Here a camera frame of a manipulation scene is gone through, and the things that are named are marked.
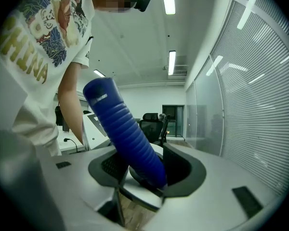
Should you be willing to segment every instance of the ceiling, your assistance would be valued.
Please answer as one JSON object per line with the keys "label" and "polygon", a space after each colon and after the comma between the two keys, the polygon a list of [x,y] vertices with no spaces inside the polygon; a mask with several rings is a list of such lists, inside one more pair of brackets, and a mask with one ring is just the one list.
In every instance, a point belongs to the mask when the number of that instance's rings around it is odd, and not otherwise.
{"label": "ceiling", "polygon": [[176,64],[187,64],[192,3],[194,0],[175,0],[176,15],[165,14],[163,0],[151,0],[144,13],[135,9],[96,12],[90,68],[81,71],[80,89],[98,77],[95,69],[113,77],[118,86],[175,81],[168,78],[164,67],[171,50],[177,51]]}

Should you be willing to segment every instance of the white t-shirt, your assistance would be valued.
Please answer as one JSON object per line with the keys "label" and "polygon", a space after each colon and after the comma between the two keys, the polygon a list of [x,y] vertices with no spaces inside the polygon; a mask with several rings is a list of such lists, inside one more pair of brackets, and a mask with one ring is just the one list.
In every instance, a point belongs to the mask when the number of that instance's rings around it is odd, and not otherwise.
{"label": "white t-shirt", "polygon": [[89,66],[92,0],[21,0],[0,32],[0,56],[27,99],[13,131],[57,155],[53,99],[71,62]]}

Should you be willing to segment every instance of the floor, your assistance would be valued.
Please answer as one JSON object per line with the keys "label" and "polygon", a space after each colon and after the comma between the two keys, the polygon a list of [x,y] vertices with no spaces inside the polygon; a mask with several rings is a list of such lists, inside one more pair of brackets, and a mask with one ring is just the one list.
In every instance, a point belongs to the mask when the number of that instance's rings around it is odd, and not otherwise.
{"label": "floor", "polygon": [[[185,141],[171,141],[167,140],[168,143],[173,143],[181,146],[191,148]],[[143,208],[140,205],[135,204],[122,194],[120,196],[120,202],[123,210],[123,216],[125,219],[125,228],[130,231],[140,231],[142,228],[152,219],[155,212]]]}

